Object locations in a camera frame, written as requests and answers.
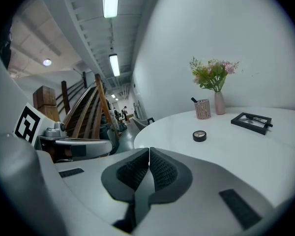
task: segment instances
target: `ceiling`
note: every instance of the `ceiling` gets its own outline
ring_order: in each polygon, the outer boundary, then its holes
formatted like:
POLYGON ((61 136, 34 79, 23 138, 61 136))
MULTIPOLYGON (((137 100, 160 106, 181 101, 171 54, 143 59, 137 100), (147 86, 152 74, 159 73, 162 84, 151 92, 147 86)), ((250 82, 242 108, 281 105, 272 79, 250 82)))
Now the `ceiling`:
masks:
POLYGON ((20 6, 13 17, 11 36, 8 71, 13 78, 72 70, 83 63, 43 0, 27 0, 20 6), (52 64, 44 66, 45 59, 52 64))
POLYGON ((83 65, 101 75, 109 93, 124 91, 131 82, 133 49, 147 0, 119 0, 112 19, 104 18, 102 0, 44 1, 83 65), (119 77, 109 62, 112 53, 118 55, 119 77))

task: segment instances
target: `floor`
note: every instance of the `floor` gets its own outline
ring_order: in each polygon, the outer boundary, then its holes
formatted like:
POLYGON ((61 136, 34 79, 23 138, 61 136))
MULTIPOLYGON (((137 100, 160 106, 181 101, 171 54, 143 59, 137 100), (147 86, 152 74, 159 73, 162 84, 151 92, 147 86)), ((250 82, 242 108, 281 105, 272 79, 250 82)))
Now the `floor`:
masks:
POLYGON ((119 138, 119 147, 116 154, 134 149, 133 143, 137 134, 140 132, 136 124, 130 119, 130 123, 126 123, 127 129, 122 132, 119 138))

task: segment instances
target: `round ceiling light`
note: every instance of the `round ceiling light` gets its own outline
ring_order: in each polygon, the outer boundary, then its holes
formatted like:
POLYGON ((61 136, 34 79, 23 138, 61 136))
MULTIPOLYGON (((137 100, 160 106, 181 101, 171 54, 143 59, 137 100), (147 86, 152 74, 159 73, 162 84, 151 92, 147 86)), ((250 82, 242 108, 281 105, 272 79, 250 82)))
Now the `round ceiling light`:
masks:
POLYGON ((44 65, 44 66, 49 66, 49 65, 51 65, 51 60, 50 60, 50 59, 45 59, 45 60, 43 61, 43 65, 44 65))

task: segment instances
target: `pink flower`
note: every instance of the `pink flower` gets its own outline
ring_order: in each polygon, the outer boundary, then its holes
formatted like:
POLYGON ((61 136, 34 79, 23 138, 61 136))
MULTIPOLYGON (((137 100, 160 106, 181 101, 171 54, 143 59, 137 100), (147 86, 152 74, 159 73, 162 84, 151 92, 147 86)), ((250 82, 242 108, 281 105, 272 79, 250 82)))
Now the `pink flower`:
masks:
POLYGON ((225 71, 228 73, 228 74, 233 74, 234 73, 234 66, 231 65, 230 63, 225 65, 225 71))

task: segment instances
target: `wooden handrail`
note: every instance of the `wooden handrail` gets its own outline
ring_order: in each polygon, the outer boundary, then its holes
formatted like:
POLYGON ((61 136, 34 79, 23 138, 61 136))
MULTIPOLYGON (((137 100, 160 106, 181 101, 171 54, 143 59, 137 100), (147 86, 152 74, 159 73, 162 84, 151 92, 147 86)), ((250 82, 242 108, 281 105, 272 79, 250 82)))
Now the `wooden handrail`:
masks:
POLYGON ((82 102, 82 100, 84 99, 84 97, 86 96, 86 94, 90 91, 90 89, 93 86, 93 83, 88 87, 88 89, 85 90, 85 92, 83 93, 83 95, 80 97, 80 99, 76 102, 76 104, 74 105, 74 107, 72 109, 70 109, 69 113, 66 115, 66 117, 63 120, 64 126, 67 127, 71 117, 73 116, 74 112, 77 110, 77 108, 79 107, 80 103, 82 102))
MULTIPOLYGON (((82 80, 80 80, 80 81, 78 81, 77 83, 75 83, 75 84, 73 84, 72 86, 70 86, 69 88, 67 88, 67 90, 69 90, 70 88, 72 88, 72 87, 74 87, 76 84, 78 84, 78 83, 83 83, 83 81, 82 80)), ((62 96, 62 93, 61 94, 59 94, 58 96, 57 96, 57 98, 56 98, 56 100, 58 100, 60 97, 62 96)))
POLYGON ((84 86, 82 85, 82 86, 79 88, 79 90, 77 90, 77 91, 74 93, 74 95, 72 95, 71 98, 69 98, 69 101, 72 100, 73 97, 74 97, 75 95, 77 95, 77 93, 78 93, 79 91, 81 91, 83 88, 84 88, 84 86))
POLYGON ((63 106, 62 108, 60 108, 60 110, 59 110, 59 115, 60 115, 60 113, 61 113, 63 110, 64 110, 64 106, 63 106))
POLYGON ((72 86, 68 87, 67 90, 69 91, 69 89, 73 88, 78 83, 80 83, 80 84, 83 83, 83 80, 80 80, 77 83, 73 84, 72 86))
MULTIPOLYGON (((113 125, 112 118, 111 118, 110 113, 109 113, 107 101, 106 101, 106 98, 105 98, 105 91, 103 89, 102 80, 100 79, 100 75, 99 74, 95 74, 95 81, 96 81, 96 87, 98 88, 99 99, 100 99, 101 106, 103 108, 103 111, 104 111, 104 115, 106 117, 106 120, 112 126, 114 126, 113 125)), ((114 128, 114 132, 115 132, 116 138, 118 140, 118 134, 117 134, 117 130, 115 128, 114 128)))
POLYGON ((92 135, 91 139, 99 139, 99 131, 100 131, 100 122, 102 120, 102 106, 99 101, 95 119, 94 119, 94 125, 93 125, 93 130, 92 130, 92 135))
MULTIPOLYGON (((83 89, 84 88, 84 85, 83 84, 80 84, 80 85, 78 85, 76 88, 74 88, 70 93, 68 93, 68 96, 70 95, 70 94, 72 94, 76 89, 78 89, 79 88, 79 90, 77 90, 76 92, 75 92, 75 94, 71 97, 71 98, 69 98, 69 101, 79 92, 79 91, 81 91, 81 89, 83 89)), ((62 102, 63 102, 63 99, 57 104, 57 107, 59 107, 61 104, 62 104, 62 102)))
POLYGON ((97 96, 95 98, 94 104, 92 106, 92 109, 91 109, 89 117, 88 117, 87 126, 86 126, 85 131, 84 131, 84 136, 83 136, 84 139, 89 138, 90 126, 92 125, 93 116, 94 116, 95 109, 96 109, 96 106, 97 106, 97 103, 98 103, 98 99, 99 99, 99 94, 97 93, 97 96))
POLYGON ((88 99, 88 102, 85 104, 85 106, 84 106, 84 108, 83 108, 83 110, 82 110, 82 112, 80 114, 80 117, 78 119, 78 122, 75 125, 75 128, 73 130, 72 138, 78 138, 79 133, 80 133, 80 129, 81 129, 81 126, 82 126, 82 123, 83 123, 84 118, 85 118, 85 115, 87 114, 87 111, 89 109, 89 106, 90 106, 93 98, 95 97, 95 94, 96 93, 97 93, 97 87, 95 88, 94 92, 92 93, 92 95, 88 99))

